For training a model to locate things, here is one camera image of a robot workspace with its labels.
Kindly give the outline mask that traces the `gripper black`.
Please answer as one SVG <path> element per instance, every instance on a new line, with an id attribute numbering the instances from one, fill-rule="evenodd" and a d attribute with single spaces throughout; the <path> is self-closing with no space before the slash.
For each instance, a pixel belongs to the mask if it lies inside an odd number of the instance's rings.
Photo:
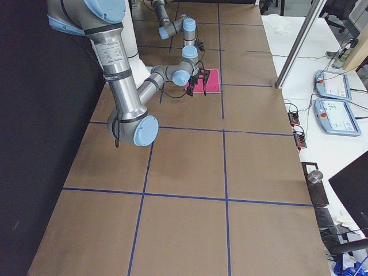
<path id="1" fill-rule="evenodd" d="M 210 70 L 199 68 L 198 72 L 189 79 L 188 86 L 186 88 L 186 94 L 189 96 L 193 96 L 195 86 L 198 84 L 199 80 L 202 80 L 203 93 L 204 96 L 206 96 L 206 84 L 209 77 Z"/>

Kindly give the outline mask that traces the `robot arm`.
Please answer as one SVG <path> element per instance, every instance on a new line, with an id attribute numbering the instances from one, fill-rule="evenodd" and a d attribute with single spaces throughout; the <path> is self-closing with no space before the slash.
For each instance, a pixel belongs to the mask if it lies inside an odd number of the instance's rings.
<path id="1" fill-rule="evenodd" d="M 186 14 L 171 21 L 166 1 L 152 1 L 158 18 L 161 39 L 183 33 L 182 57 L 177 65 L 145 69 L 136 82 L 131 63 L 139 58 L 128 1 L 48 1 L 48 20 L 52 29 L 88 37 L 112 91 L 116 108 L 108 119 L 108 130 L 116 143 L 126 141 L 136 146 L 154 142 L 158 120 L 148 113 L 146 103 L 168 81 L 183 87 L 209 71 L 199 69 L 196 47 L 196 21 Z"/>
<path id="2" fill-rule="evenodd" d="M 182 32 L 183 46 L 195 46 L 197 40 L 197 24 L 195 19 L 189 17 L 187 14 L 183 14 L 177 20 L 171 21 L 166 12 L 166 4 L 169 2 L 170 1 L 163 0 L 151 1 L 151 7 L 153 8 L 158 19 L 158 32 L 161 39 L 166 40 Z"/>

